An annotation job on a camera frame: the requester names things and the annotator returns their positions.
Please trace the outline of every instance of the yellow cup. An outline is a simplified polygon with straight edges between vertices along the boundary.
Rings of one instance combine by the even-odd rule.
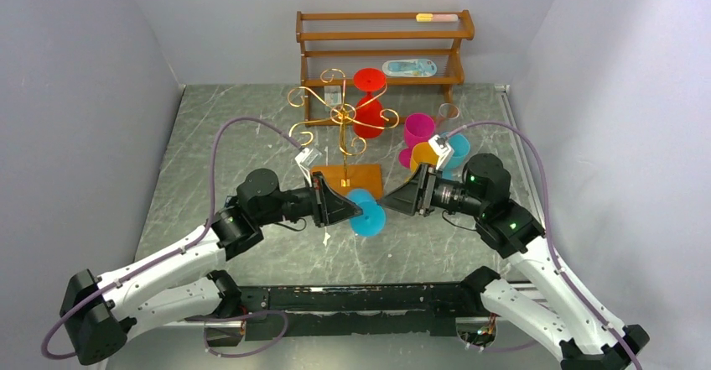
[[[421,163],[437,164],[437,154],[427,142],[418,143],[413,148],[413,154],[410,156],[410,171],[414,173]]]

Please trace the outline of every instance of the wooden shelf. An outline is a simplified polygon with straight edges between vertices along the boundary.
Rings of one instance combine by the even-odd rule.
[[[301,13],[296,14],[296,40],[301,48],[301,85],[321,87],[321,72],[330,68],[344,71],[346,85],[352,86],[353,75],[363,68],[382,69],[387,60],[426,58],[437,65],[430,77],[387,77],[389,86],[438,85],[444,98],[452,102],[452,86],[464,83],[464,70],[459,57],[462,40],[474,38],[474,24],[468,10],[457,13],[456,22],[417,22],[417,12],[406,13]],[[307,43],[335,40],[452,39],[446,49],[388,50],[308,50]],[[305,102],[306,120],[311,120],[309,95]]]

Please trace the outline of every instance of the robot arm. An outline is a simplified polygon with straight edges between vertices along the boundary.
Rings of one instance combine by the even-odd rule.
[[[169,322],[195,315],[241,314],[240,290],[225,271],[217,269],[263,240],[262,226],[311,216],[317,227],[323,227],[362,213],[334,193],[321,173],[314,173],[307,183],[296,190],[280,190],[273,171],[254,170],[237,187],[236,196],[215,214],[207,232],[197,227],[173,245],[97,277],[88,269],[73,276],[61,315],[87,296],[111,287],[65,323],[79,362],[100,362],[135,336]],[[161,259],[176,249],[182,252]],[[120,280],[144,266],[149,268]]]
[[[649,336],[640,326],[625,326],[562,260],[561,270],[553,266],[541,224],[510,199],[511,175],[502,162],[493,154],[477,154],[467,162],[462,178],[463,183],[445,180],[431,164],[420,164],[406,184],[385,195],[380,203],[411,216],[427,216],[438,207],[474,217],[482,240],[526,275],[552,309],[528,300],[499,279],[496,272],[483,267],[463,284],[480,294],[487,310],[511,320],[539,341],[561,360],[563,368],[626,368],[631,359],[609,329],[622,334],[635,354],[647,344]],[[591,304],[605,313],[605,323],[563,281],[562,271]],[[575,367],[592,362],[601,367]]]

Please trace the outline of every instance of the wire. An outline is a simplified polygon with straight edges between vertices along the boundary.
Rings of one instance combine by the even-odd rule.
[[[230,125],[234,124],[235,122],[241,122],[241,121],[253,121],[257,122],[267,128],[272,129],[274,132],[278,133],[282,138],[286,139],[289,141],[290,144],[292,144],[294,147],[301,149],[301,144],[294,138],[289,137],[285,132],[280,130],[279,128],[276,128],[273,124],[266,122],[262,120],[261,118],[256,118],[256,117],[236,117],[232,118],[231,120],[225,122],[222,124],[220,129],[217,131],[217,134],[215,135],[215,140],[212,142],[212,152],[210,154],[210,168],[208,170],[208,176],[209,176],[209,181],[208,181],[208,186],[209,186],[209,193],[210,193],[210,212],[208,214],[208,218],[205,221],[205,228],[203,229],[202,233],[200,234],[199,237],[197,237],[194,241],[188,242],[187,244],[184,245],[183,248],[176,248],[175,250],[165,253],[164,255],[155,258],[153,261],[149,261],[145,263],[144,265],[134,269],[133,271],[129,272],[128,274],[123,275],[121,278],[117,279],[114,283],[110,283],[103,288],[97,290],[96,292],[89,294],[85,299],[80,301],[77,305],[69,309],[64,315],[60,317],[60,320],[57,321],[56,324],[54,324],[49,331],[47,332],[47,335],[44,336],[42,340],[42,345],[40,346],[40,351],[42,352],[42,356],[50,359],[50,360],[64,360],[64,359],[69,359],[71,357],[76,356],[76,352],[72,353],[62,353],[62,354],[55,354],[49,351],[49,341],[51,341],[52,336],[59,330],[59,328],[62,327],[66,323],[66,321],[71,318],[74,314],[77,313],[77,311],[81,310],[84,308],[85,305],[88,305],[90,302],[92,302],[94,299],[97,297],[101,296],[102,294],[105,294],[109,290],[112,290],[117,287],[117,284],[121,284],[123,282],[126,282],[130,278],[133,278],[139,274],[142,274],[143,272],[147,271],[148,269],[158,265],[159,263],[162,263],[166,259],[172,258],[178,254],[181,254],[184,250],[191,249],[192,247],[200,244],[200,242],[207,236],[207,232],[210,230],[210,224],[213,222],[215,218],[215,159],[217,157],[217,144],[220,142],[220,138],[222,137],[223,132],[227,130]]]
[[[275,336],[269,343],[265,344],[263,347],[258,347],[257,349],[254,349],[253,351],[245,352],[245,353],[221,353],[216,351],[215,349],[211,348],[210,345],[208,344],[207,341],[207,328],[203,330],[203,342],[205,343],[205,352],[208,352],[211,355],[217,356],[217,357],[226,357],[230,359],[235,359],[235,358],[240,358],[240,357],[248,357],[252,355],[256,355],[258,353],[264,352],[270,347],[273,347],[279,341],[284,338],[284,334],[287,333],[288,329],[288,317],[286,313],[284,313],[281,310],[264,310],[264,311],[258,311],[255,313],[250,313],[246,315],[240,315],[238,317],[232,317],[232,318],[206,318],[209,322],[231,322],[231,321],[244,321],[244,320],[249,320],[250,318],[257,318],[257,317],[263,317],[265,315],[279,315],[284,319],[284,326],[282,327],[282,330],[279,332],[279,335]]]
[[[548,182],[546,181],[546,172],[543,170],[543,161],[541,159],[541,155],[538,154],[538,151],[536,150],[536,147],[533,146],[533,142],[531,142],[531,139],[529,139],[524,133],[521,132],[516,127],[513,127],[509,124],[506,124],[504,122],[497,122],[497,121],[475,121],[475,122],[470,122],[468,124],[465,124],[459,128],[454,129],[453,131],[447,133],[447,137],[451,138],[452,136],[456,135],[457,133],[460,133],[464,131],[466,128],[473,128],[473,127],[478,127],[480,125],[496,125],[499,127],[504,127],[518,135],[518,137],[528,146],[528,148],[531,150],[533,153],[533,157],[536,159],[536,165],[538,166],[538,172],[541,175],[541,188],[542,188],[542,193],[543,193],[543,222],[544,226],[546,228],[546,243],[548,244],[548,253],[551,256],[551,260],[553,261],[553,265],[555,266],[556,270],[558,273],[561,275],[563,278],[563,281],[565,284],[568,285],[568,287],[573,291],[573,293],[578,296],[578,299],[585,305],[585,307],[590,310],[591,313],[597,318],[598,321],[601,323],[607,325],[608,321],[605,319],[605,317],[598,311],[598,309],[590,303],[590,300],[588,300],[587,297],[583,294],[580,289],[578,289],[577,286],[575,286],[575,283],[573,280],[568,276],[568,274],[565,273],[565,271],[562,271],[561,268],[563,265],[560,263],[560,259],[558,257],[558,254],[556,253],[555,245],[553,244],[553,226],[551,225],[551,215],[550,215],[550,205],[548,204],[549,202],[549,197],[548,197]],[[635,364],[635,368],[637,370],[642,370],[642,365],[640,364],[639,360],[637,359],[637,356],[635,353],[632,351],[630,348],[630,345],[627,344],[625,339],[620,335],[620,333],[614,329],[614,328],[608,328],[608,331],[610,334],[620,343],[620,346],[622,346],[622,349],[625,350],[625,353],[627,356],[630,358],[632,363]]]
[[[447,216],[444,215],[445,213],[446,213],[446,211],[442,211],[442,219],[444,219],[444,221],[446,221],[446,222],[449,223],[450,225],[452,225],[452,226],[454,226],[454,227],[458,227],[458,228],[460,228],[460,229],[468,230],[468,231],[470,231],[470,232],[476,232],[476,229],[469,229],[468,227],[460,226],[460,225],[454,223],[453,221],[451,221],[450,219],[448,219]]]
[[[280,226],[280,227],[283,227],[283,228],[288,229],[288,230],[291,230],[292,232],[301,232],[303,229],[306,228],[306,219],[300,217],[296,222],[298,222],[298,221],[303,221],[303,222],[304,222],[304,225],[301,226],[300,229],[297,229],[296,227],[291,227],[291,226],[289,226],[289,225],[285,225],[285,224],[279,223],[279,222],[272,223],[272,224],[273,224],[273,225]]]

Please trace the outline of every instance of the marble table surface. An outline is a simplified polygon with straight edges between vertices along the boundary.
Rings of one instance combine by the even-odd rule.
[[[209,209],[207,169],[210,146],[219,126],[237,116],[266,119],[283,130],[304,119],[303,108],[287,104],[290,85],[188,86],[175,120],[158,177],[153,202],[141,236],[136,259],[192,232],[205,221]],[[347,101],[362,97],[349,89]],[[384,107],[403,117],[413,112],[434,114],[444,98],[434,86],[395,87],[383,96]],[[509,107],[493,85],[457,86],[454,100],[462,116],[459,123],[474,120],[511,122]],[[321,106],[314,112],[325,117]],[[338,128],[315,128],[314,146],[324,152],[321,164],[338,164]],[[386,130],[369,140],[367,151],[350,163],[381,165],[385,192],[397,188],[409,174],[397,162],[404,149],[402,126]],[[540,216],[527,162],[520,143],[504,128],[485,126],[464,133],[471,142],[471,154],[490,152],[499,156],[511,172],[511,195]],[[297,149],[276,133],[254,122],[238,123],[222,137],[215,165],[217,203],[252,170],[274,170],[283,190],[303,186],[293,163]],[[473,227],[470,217],[455,216],[461,226]],[[330,238],[324,241],[325,232]],[[459,281],[479,266],[502,270],[498,255],[475,232],[452,227],[435,212],[429,217],[410,217],[387,211],[387,224],[375,237],[357,236],[342,222],[317,228],[308,220],[302,232],[290,232],[274,225],[263,228],[265,240],[232,259],[226,270],[237,284],[378,284],[401,282]],[[524,280],[511,271],[509,280]]]

